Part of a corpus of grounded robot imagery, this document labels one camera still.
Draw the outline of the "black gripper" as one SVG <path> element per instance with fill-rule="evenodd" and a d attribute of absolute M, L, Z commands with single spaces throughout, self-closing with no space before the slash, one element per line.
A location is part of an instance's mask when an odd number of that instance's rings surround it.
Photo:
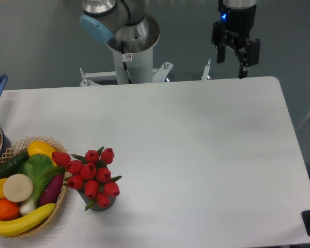
<path fill-rule="evenodd" d="M 247 77 L 249 67 L 259 63 L 260 39 L 250 39 L 250 31 L 254 26 L 257 1 L 218 1 L 220 20 L 214 22 L 211 43 L 216 49 L 216 62 L 225 61 L 226 41 L 235 36 L 246 41 L 243 48 L 235 50 L 240 67 L 238 78 Z"/>

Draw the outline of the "silver robot arm blue cap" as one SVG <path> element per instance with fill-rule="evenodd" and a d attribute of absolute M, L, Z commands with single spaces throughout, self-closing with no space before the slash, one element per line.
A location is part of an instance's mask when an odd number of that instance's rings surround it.
<path fill-rule="evenodd" d="M 211 43 L 216 62 L 225 60 L 226 48 L 234 50 L 239 60 L 240 79 L 249 67 L 259 63 L 260 40 L 250 38 L 254 25 L 256 1 L 219 1 L 220 20 L 214 22 Z M 113 52 L 117 81 L 146 83 L 153 81 L 152 49 L 159 40 L 156 20 L 145 12 L 144 1 L 82 1 L 83 30 Z"/>

